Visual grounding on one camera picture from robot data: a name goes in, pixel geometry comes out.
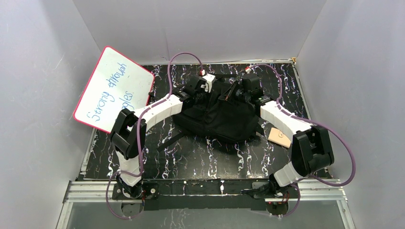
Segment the black student backpack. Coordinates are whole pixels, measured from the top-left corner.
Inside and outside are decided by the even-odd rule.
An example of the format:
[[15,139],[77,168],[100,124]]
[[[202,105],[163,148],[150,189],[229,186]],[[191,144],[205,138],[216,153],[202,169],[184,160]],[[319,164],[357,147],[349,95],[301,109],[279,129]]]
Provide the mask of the black student backpack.
[[179,114],[173,115],[173,122],[181,127],[181,132],[157,150],[172,145],[185,135],[215,138],[220,142],[236,144],[265,132],[259,124],[259,116],[250,105],[235,100],[231,94],[235,84],[226,81],[230,74],[215,74],[216,81],[208,98],[198,100]]

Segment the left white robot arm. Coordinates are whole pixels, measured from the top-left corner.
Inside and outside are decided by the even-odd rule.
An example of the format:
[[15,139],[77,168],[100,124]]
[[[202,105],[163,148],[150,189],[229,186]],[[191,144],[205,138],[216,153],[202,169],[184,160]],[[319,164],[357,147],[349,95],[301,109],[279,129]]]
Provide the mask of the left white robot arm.
[[146,132],[154,125],[179,114],[211,92],[215,76],[194,76],[181,88],[172,88],[162,99],[135,111],[122,109],[110,133],[110,141],[119,159],[118,180],[130,198],[142,194],[143,148]]

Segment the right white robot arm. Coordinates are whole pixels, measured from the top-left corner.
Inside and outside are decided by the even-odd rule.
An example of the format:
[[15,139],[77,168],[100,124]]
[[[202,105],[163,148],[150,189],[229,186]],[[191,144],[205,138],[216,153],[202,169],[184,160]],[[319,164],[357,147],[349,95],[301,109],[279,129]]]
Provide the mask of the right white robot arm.
[[300,120],[285,109],[277,99],[266,96],[258,76],[246,74],[231,96],[256,111],[257,116],[270,122],[290,140],[290,161],[269,176],[265,190],[280,198],[300,179],[334,163],[329,132],[325,127]]

